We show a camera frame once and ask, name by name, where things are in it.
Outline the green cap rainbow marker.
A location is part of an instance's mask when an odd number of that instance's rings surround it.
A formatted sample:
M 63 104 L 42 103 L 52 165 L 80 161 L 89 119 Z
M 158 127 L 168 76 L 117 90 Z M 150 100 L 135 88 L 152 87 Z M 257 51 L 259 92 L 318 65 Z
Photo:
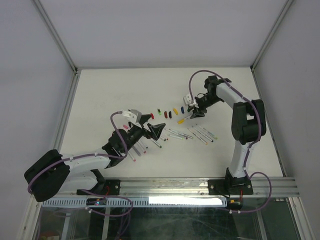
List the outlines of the green cap rainbow marker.
M 150 139 L 157 147 L 162 148 L 162 146 L 154 139 Z

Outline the pink cap acrylic marker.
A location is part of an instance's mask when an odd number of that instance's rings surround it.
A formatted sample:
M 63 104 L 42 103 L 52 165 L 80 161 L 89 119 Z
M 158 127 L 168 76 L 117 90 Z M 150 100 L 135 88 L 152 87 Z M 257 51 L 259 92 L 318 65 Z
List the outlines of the pink cap acrylic marker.
M 145 145 L 143 143 L 141 143 L 140 141 L 138 141 L 138 144 L 142 148 L 143 153 L 146 154 L 147 153 L 147 148 L 145 147 Z

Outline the translucent grey highlighter pen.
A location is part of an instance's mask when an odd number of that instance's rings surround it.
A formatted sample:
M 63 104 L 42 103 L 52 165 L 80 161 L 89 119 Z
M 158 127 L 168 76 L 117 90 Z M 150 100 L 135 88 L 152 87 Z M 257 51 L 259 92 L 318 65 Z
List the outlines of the translucent grey highlighter pen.
M 136 154 L 138 156 L 141 156 L 141 153 L 139 152 L 139 150 L 135 146 L 133 146 L 132 149 L 136 152 Z

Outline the blue cap marker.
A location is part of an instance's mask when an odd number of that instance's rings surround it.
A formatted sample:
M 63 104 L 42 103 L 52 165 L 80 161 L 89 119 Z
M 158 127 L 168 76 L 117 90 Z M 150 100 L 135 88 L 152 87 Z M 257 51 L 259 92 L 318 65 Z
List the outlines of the blue cap marker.
M 192 128 L 197 131 L 200 135 L 202 135 L 204 138 L 206 138 L 207 140 L 209 140 L 210 142 L 214 142 L 214 140 L 212 138 L 210 138 L 209 136 L 207 136 L 206 134 L 204 134 L 203 132 L 201 132 L 200 130 L 198 130 L 195 126 L 192 126 Z

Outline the magenta cap acrylic marker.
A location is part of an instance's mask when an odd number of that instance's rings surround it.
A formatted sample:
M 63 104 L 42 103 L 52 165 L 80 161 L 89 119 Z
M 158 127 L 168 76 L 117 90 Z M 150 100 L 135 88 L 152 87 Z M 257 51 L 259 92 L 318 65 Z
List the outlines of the magenta cap acrylic marker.
M 129 155 L 129 157 L 131 158 L 131 160 L 132 160 L 133 162 L 136 161 L 135 157 L 134 157 L 130 152 L 128 152 L 128 155 Z

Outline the yellow cap long marker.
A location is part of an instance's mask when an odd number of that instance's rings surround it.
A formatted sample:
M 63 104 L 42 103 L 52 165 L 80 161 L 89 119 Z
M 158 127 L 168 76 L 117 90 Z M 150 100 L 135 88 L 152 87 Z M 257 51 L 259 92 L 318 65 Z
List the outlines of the yellow cap long marker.
M 192 131 L 190 128 L 187 128 L 187 130 L 193 134 L 199 141 L 201 141 L 203 144 L 208 145 L 208 143 L 202 139 L 198 134 L 196 134 L 194 131 Z

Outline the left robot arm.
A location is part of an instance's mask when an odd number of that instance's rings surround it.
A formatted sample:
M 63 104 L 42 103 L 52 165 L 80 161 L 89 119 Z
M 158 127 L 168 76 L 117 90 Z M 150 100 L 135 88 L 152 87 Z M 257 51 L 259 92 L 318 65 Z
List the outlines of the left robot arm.
M 116 115 L 126 117 L 131 128 L 124 130 L 115 127 L 107 143 L 98 151 L 66 157 L 57 149 L 51 149 L 24 173 L 27 191 L 37 202 L 44 202 L 58 193 L 72 190 L 79 195 L 106 194 L 106 180 L 100 170 L 115 167 L 122 162 L 141 138 L 157 141 L 166 127 L 165 123 L 150 124 L 151 114 L 142 114 L 136 110 L 114 112 L 110 120 Z

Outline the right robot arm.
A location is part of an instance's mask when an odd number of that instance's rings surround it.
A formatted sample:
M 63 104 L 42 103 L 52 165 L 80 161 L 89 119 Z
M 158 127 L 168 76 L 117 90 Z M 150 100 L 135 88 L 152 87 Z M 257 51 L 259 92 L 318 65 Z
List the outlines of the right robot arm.
M 215 184 L 215 191 L 234 194 L 251 185 L 248 165 L 254 146 L 266 134 L 265 105 L 261 99 L 250 100 L 231 84 L 228 78 L 213 73 L 204 81 L 206 93 L 194 96 L 191 90 L 193 77 L 189 79 L 189 94 L 183 97 L 191 119 L 204 117 L 207 108 L 223 102 L 232 109 L 231 133 L 235 140 L 230 166 L 226 169 L 224 180 Z

